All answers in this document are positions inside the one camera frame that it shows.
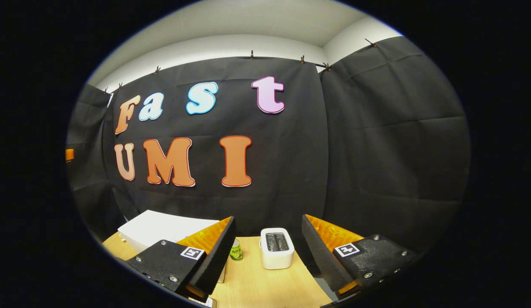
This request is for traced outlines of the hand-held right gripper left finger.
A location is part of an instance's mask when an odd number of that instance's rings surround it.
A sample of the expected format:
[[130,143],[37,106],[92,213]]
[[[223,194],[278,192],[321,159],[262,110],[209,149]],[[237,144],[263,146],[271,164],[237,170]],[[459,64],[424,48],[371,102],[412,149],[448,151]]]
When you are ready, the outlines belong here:
[[171,292],[206,300],[229,258],[236,229],[229,216],[178,242],[161,239],[125,263]]

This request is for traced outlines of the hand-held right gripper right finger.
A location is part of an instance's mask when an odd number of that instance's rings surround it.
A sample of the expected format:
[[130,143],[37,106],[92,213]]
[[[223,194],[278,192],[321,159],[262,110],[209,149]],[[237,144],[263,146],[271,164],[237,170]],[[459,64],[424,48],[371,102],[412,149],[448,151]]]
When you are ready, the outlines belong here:
[[383,235],[363,237],[308,214],[301,230],[323,278],[340,299],[377,289],[419,256]]

